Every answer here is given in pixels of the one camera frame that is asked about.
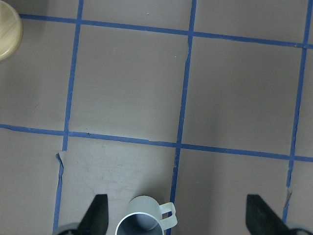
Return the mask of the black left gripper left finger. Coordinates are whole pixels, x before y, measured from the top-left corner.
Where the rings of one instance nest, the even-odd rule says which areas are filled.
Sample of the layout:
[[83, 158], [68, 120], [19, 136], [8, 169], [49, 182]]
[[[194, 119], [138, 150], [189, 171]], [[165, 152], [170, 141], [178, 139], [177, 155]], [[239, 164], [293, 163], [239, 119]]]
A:
[[95, 195], [78, 225], [80, 235], [105, 235], [108, 229], [108, 196]]

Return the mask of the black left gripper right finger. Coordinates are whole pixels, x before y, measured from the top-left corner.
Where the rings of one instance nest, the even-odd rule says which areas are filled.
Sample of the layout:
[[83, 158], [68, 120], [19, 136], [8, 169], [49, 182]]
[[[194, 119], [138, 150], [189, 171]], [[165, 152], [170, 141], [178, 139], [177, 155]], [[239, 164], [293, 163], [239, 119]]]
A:
[[246, 197], [246, 227], [251, 235], [296, 235], [258, 194]]

